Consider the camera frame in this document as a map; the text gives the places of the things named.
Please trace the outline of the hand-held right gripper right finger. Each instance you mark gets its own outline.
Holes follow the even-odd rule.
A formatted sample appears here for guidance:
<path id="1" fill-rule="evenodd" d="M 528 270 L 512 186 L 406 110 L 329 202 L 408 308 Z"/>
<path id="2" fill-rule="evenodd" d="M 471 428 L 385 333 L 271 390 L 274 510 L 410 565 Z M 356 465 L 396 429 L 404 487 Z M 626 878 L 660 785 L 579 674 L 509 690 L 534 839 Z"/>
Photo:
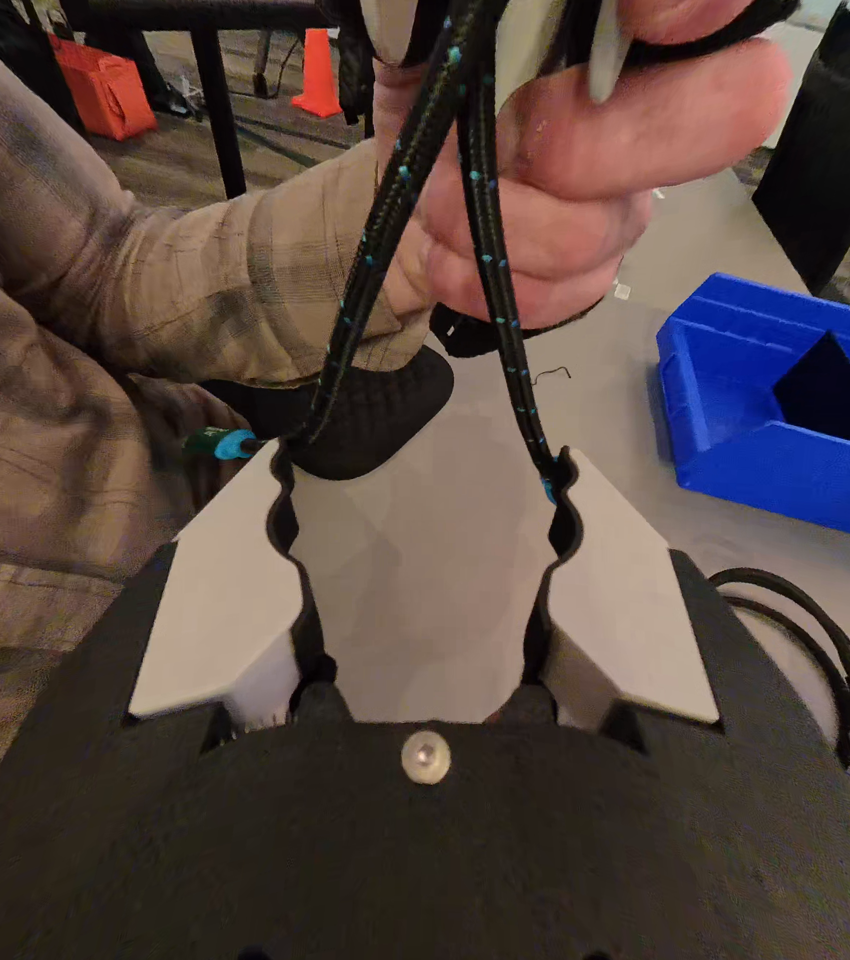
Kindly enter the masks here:
<path id="1" fill-rule="evenodd" d="M 636 708 L 719 723 L 666 540 L 580 451 L 551 485 L 549 542 L 524 642 L 526 685 L 547 690 L 558 725 L 598 732 Z"/>

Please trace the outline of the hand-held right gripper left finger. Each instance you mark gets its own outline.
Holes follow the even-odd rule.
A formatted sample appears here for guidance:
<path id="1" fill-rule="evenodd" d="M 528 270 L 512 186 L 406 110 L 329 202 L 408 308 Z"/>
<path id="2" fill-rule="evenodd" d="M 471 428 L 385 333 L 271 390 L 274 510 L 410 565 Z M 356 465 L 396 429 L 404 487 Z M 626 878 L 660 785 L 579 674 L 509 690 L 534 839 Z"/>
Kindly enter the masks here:
<path id="1" fill-rule="evenodd" d="M 220 705 L 232 721 L 287 721 L 322 665 L 298 535 L 294 473 L 268 442 L 181 530 L 129 702 L 136 719 Z"/>

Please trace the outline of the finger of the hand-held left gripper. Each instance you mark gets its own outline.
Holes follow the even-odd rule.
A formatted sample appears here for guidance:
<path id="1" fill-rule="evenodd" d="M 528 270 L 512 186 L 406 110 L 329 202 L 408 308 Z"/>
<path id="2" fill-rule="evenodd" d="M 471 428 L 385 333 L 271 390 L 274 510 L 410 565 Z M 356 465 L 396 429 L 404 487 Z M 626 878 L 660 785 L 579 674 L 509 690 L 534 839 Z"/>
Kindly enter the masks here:
<path id="1" fill-rule="evenodd" d="M 421 66 L 441 34 L 450 1 L 359 1 L 375 58 L 395 67 Z"/>
<path id="2" fill-rule="evenodd" d="M 495 109 L 532 80 L 575 65 L 588 66 L 589 98 L 602 105 L 632 43 L 616 1 L 509 2 L 496 36 Z"/>

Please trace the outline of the blue plastic bin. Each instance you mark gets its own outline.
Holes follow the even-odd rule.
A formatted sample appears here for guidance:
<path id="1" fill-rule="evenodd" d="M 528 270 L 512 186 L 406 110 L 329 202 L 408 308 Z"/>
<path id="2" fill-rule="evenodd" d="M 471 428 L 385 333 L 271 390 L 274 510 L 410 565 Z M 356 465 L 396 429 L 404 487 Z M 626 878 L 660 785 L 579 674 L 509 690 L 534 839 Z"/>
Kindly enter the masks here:
<path id="1" fill-rule="evenodd" d="M 850 534 L 850 442 L 784 422 L 772 388 L 827 331 L 850 357 L 850 306 L 727 273 L 657 332 L 676 481 Z"/>

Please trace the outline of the person's left forearm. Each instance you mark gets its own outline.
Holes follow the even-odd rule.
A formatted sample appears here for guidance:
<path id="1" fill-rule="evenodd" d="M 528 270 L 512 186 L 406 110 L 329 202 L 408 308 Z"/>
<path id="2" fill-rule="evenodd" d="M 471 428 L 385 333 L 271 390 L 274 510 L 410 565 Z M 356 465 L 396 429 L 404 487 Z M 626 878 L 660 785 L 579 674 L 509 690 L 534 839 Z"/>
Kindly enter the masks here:
<path id="1" fill-rule="evenodd" d="M 143 206 L 83 145 L 67 186 L 85 214 L 49 307 L 119 371 L 285 387 L 326 360 L 379 184 L 376 141 L 268 190 L 190 212 Z"/>

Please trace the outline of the person's left hand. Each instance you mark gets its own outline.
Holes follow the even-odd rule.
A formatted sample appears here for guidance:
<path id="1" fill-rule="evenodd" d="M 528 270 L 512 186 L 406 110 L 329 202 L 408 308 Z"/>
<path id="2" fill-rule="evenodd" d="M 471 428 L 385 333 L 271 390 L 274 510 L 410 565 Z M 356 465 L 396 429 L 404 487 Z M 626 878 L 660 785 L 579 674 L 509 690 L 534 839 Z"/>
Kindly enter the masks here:
<path id="1" fill-rule="evenodd" d="M 698 42 L 751 2 L 620 2 L 623 30 L 652 45 Z M 424 66 L 375 64 L 378 179 L 421 87 Z M 753 38 L 715 54 L 629 71 L 605 104 L 588 68 L 530 81 L 498 117 L 499 189 L 520 319 L 551 327 L 600 301 L 647 228 L 654 188 L 711 176 L 778 125 L 791 79 L 773 43 Z M 442 303 L 487 321 L 454 137 L 419 197 L 383 282 L 396 318 Z"/>

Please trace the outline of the orange traffic cone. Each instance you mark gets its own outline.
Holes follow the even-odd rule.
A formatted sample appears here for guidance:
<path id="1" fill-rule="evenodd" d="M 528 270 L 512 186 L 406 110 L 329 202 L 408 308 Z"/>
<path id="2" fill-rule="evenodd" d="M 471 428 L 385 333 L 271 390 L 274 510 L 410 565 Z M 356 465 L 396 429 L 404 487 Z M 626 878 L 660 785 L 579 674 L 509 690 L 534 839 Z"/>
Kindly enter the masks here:
<path id="1" fill-rule="evenodd" d="M 306 30 L 302 73 L 302 91 L 291 97 L 291 105 L 320 119 L 343 116 L 344 111 L 337 95 L 332 46 L 327 29 Z"/>

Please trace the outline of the black high-back chair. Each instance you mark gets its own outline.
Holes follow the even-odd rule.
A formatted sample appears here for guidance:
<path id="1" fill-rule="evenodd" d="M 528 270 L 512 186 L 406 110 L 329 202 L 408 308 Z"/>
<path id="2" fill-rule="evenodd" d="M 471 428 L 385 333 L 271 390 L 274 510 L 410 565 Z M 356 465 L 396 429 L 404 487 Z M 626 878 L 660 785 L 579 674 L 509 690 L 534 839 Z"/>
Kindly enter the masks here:
<path id="1" fill-rule="evenodd" d="M 807 291 L 850 250 L 850 2 L 812 54 L 752 201 Z"/>

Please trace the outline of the person's plaid shirt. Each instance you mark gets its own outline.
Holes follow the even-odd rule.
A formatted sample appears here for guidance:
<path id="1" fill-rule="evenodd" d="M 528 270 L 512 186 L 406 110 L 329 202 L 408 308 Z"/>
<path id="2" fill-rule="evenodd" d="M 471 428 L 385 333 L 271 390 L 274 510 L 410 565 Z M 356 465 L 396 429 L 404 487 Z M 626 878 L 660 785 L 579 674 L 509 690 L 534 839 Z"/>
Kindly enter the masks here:
<path id="1" fill-rule="evenodd" d="M 0 61 L 0 761 L 63 655 L 223 484 L 188 474 L 181 441 L 239 424 L 198 382 L 118 370 L 55 326 L 83 145 Z"/>

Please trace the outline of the black blue-bin divider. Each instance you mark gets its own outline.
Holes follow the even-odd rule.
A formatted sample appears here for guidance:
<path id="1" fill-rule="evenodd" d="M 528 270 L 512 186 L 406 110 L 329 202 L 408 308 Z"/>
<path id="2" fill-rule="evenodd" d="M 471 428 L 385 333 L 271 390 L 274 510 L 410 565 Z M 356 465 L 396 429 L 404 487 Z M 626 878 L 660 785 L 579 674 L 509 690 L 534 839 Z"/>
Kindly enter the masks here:
<path id="1" fill-rule="evenodd" d="M 788 425 L 850 442 L 850 357 L 833 331 L 825 332 L 772 392 Z"/>

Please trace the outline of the red plastic container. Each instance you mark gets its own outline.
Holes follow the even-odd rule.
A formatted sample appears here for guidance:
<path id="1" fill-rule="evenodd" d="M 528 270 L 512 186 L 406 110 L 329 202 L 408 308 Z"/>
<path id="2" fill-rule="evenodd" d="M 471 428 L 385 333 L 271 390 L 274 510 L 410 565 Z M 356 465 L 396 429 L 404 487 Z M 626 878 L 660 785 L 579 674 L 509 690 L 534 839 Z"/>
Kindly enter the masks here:
<path id="1" fill-rule="evenodd" d="M 47 39 L 88 133 L 123 142 L 158 129 L 132 60 L 53 33 Z"/>

